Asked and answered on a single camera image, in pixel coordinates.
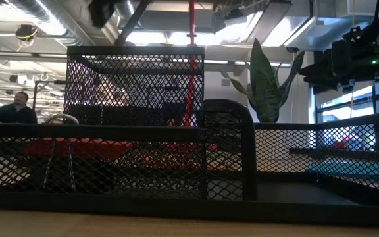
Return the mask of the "green snake plant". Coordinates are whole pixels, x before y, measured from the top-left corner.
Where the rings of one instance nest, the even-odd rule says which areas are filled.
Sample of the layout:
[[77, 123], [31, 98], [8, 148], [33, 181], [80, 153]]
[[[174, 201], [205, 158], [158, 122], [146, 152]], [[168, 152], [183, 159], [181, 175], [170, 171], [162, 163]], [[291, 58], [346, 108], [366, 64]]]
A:
[[221, 75], [229, 79], [235, 89], [245, 95], [257, 118], [263, 123], [276, 123], [280, 117], [280, 108], [286, 103], [293, 80], [301, 70], [305, 52], [302, 51], [294, 58], [290, 73], [283, 84], [279, 83], [278, 71], [274, 69], [263, 52], [258, 40], [253, 42], [250, 63], [250, 83], [243, 86], [227, 72]]

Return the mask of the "silver round ceiling duct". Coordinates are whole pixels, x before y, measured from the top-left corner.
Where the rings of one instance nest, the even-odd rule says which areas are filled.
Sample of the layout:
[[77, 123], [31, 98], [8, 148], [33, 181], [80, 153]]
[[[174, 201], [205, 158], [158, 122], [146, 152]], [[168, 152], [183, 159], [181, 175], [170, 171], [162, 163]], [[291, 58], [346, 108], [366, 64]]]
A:
[[57, 0], [4, 0], [4, 2], [16, 11], [28, 15], [40, 30], [65, 47], [95, 45]]

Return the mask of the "green handled scissors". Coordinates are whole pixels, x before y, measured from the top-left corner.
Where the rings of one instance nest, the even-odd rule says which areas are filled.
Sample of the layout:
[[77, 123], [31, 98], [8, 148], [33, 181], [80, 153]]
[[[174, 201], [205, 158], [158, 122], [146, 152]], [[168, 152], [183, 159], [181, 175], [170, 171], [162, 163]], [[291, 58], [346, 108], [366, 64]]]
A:
[[241, 166], [240, 153], [214, 151], [209, 154], [210, 162], [217, 167], [236, 169]]

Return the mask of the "red desk lamp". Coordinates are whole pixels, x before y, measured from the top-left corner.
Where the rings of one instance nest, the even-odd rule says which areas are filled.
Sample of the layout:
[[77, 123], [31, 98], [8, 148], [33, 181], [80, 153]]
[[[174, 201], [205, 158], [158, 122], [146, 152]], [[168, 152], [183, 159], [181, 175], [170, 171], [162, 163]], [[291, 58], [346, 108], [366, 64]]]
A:
[[[195, 44], [195, 0], [189, 0], [189, 44], [185, 47], [146, 47], [139, 60], [143, 70], [146, 105], [161, 126], [183, 127], [173, 138], [185, 138], [192, 128], [204, 127], [205, 50]], [[215, 145], [207, 142], [164, 142], [139, 152], [144, 167], [195, 170], [208, 168]]]

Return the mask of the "large silver rectangular duct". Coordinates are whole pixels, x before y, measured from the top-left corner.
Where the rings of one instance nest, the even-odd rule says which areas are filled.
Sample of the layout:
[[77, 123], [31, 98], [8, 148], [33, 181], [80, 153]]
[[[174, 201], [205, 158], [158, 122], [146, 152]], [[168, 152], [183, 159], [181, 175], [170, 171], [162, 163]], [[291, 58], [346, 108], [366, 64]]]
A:
[[263, 47], [324, 50], [354, 26], [368, 26], [377, 0], [270, 0], [256, 38]]

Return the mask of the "black mesh desk organizer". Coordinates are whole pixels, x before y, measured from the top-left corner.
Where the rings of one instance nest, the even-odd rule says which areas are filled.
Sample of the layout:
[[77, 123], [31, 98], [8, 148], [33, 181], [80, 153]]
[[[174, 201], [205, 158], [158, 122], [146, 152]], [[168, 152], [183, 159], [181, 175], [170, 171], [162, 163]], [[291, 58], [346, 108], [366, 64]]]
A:
[[[345, 157], [313, 159], [289, 148], [379, 151], [379, 114], [321, 124], [263, 123], [228, 99], [203, 100], [204, 127], [161, 126], [146, 105], [139, 60], [145, 47], [71, 47], [61, 123], [0, 122], [0, 209], [119, 213], [183, 219], [379, 226], [379, 180], [305, 172], [313, 163], [379, 163]], [[24, 186], [20, 153], [33, 128], [53, 126], [76, 138], [133, 144], [125, 192], [53, 193]], [[240, 153], [241, 166], [195, 170], [144, 167], [139, 152], [164, 142], [207, 142]]]

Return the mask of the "black metal rack frame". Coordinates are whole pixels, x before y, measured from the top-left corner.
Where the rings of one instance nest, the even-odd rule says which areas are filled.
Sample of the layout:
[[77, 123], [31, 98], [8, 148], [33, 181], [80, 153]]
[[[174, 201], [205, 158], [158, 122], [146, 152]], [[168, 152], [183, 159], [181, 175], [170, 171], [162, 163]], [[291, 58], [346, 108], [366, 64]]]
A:
[[39, 123], [64, 111], [65, 80], [36, 80], [32, 96], [32, 109]]

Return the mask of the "person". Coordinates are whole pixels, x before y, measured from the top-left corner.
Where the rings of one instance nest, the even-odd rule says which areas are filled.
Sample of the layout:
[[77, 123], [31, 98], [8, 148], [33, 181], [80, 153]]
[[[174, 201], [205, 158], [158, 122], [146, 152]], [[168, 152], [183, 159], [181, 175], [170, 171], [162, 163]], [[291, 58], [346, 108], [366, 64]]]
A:
[[27, 106], [28, 94], [18, 92], [14, 96], [14, 102], [0, 107], [1, 123], [37, 124], [36, 112]]

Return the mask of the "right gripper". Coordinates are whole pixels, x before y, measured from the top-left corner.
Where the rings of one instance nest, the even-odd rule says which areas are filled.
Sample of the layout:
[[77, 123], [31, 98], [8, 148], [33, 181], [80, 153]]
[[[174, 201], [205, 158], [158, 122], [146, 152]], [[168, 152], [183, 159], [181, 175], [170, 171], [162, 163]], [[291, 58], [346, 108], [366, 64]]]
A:
[[[345, 40], [332, 43], [332, 49], [314, 51], [314, 63], [299, 70], [306, 77], [331, 77], [341, 84], [349, 80], [373, 80], [379, 69], [379, 59], [374, 49], [357, 48]], [[304, 78], [314, 93], [338, 90], [338, 83], [320, 78]]]

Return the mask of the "black ceiling device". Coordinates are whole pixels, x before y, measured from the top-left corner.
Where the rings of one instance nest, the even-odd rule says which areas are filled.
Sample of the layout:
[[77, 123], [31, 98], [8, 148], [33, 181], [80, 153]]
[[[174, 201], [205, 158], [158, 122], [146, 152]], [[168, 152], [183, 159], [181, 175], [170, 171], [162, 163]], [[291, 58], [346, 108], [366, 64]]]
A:
[[16, 38], [23, 42], [32, 41], [37, 34], [38, 28], [31, 24], [21, 24], [14, 33]]

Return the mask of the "black aluminium table frame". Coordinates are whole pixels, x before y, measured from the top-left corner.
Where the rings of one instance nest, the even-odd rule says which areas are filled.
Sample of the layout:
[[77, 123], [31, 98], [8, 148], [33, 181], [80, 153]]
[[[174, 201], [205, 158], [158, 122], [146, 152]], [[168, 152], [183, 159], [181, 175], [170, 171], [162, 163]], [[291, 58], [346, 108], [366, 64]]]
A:
[[379, 161], [379, 151], [355, 151], [336, 148], [289, 148], [289, 154], [308, 155], [313, 159], [325, 159], [326, 157], [345, 157], [366, 161]]

